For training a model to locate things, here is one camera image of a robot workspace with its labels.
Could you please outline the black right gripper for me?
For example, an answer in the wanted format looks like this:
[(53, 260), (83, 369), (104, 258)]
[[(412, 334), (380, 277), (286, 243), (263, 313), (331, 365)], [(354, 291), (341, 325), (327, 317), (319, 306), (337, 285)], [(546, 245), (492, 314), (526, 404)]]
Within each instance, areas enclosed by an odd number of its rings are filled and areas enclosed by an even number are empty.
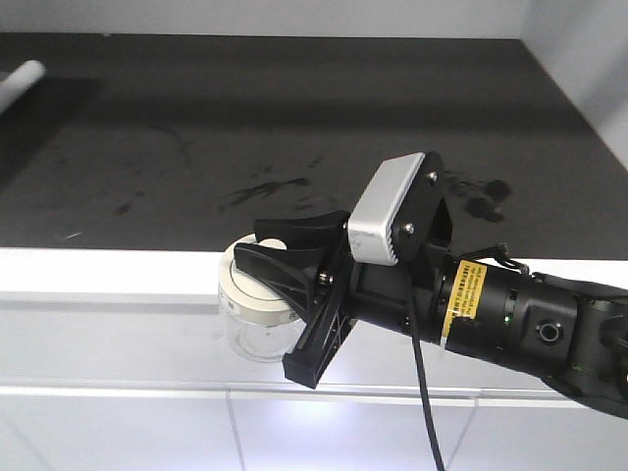
[(329, 288), (319, 281), (334, 252), (347, 252), (347, 211), (303, 219), (262, 219), (258, 241), (275, 238), (287, 249), (238, 242), (236, 267), (273, 290), (304, 320), (305, 330), (284, 355), (285, 377), (314, 389), (358, 321), (436, 343), (443, 315), (438, 298), (452, 258), (449, 243), (432, 239), (413, 260), (394, 266), (342, 258)]

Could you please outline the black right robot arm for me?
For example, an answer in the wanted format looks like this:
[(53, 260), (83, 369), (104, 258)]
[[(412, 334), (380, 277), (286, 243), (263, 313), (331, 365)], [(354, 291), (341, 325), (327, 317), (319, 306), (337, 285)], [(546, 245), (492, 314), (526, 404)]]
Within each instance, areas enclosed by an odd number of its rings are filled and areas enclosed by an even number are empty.
[(627, 414), (627, 292), (529, 269), (500, 247), (450, 253), (440, 206), (414, 259), (360, 263), (348, 215), (259, 220), (236, 267), (305, 323), (286, 377), (315, 388), (353, 325), (366, 322), (540, 379), (597, 411)]

